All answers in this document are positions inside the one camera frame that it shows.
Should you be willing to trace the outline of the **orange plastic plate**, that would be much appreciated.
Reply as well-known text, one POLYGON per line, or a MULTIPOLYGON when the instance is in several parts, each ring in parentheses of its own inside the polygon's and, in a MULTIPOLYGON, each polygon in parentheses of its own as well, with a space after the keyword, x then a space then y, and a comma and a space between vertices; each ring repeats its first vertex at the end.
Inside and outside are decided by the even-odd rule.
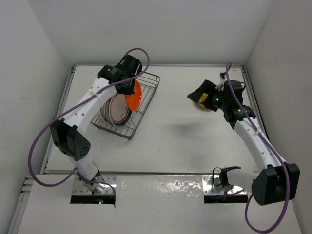
POLYGON ((142 89, 140 83, 137 80, 135 80, 134 93, 125 96, 126 104, 131 111, 136 111, 140 107, 141 99, 142 99, 142 89))

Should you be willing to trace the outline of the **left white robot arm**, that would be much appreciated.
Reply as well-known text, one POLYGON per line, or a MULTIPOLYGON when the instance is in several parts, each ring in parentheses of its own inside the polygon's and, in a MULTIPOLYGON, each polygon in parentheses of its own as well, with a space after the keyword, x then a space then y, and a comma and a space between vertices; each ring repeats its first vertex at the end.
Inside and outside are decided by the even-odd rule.
POLYGON ((125 55, 115 66, 105 65, 79 101, 81 106, 51 125, 54 145, 69 157, 78 174, 86 180, 94 181, 99 176, 98 168, 88 155, 91 143, 84 136, 88 125, 104 103, 115 94, 134 93, 135 81, 129 78, 141 71, 141 61, 131 55, 125 55))

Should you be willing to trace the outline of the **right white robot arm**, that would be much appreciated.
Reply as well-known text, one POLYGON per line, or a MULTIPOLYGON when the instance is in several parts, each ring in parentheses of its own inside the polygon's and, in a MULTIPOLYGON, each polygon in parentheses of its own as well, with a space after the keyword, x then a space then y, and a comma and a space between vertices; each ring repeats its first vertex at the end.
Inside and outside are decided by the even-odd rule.
POLYGON ((226 122, 244 141, 259 170, 259 174, 253 176, 239 172, 239 166, 222 168, 218 185, 227 187, 235 180, 240 187, 251 192, 261 206, 286 198, 292 200, 296 195, 300 170, 295 163, 277 159, 269 148, 270 143, 259 128, 255 113, 243 104, 245 87, 244 82, 237 80, 225 81, 221 85, 204 80, 187 96, 206 109, 223 112, 226 122))

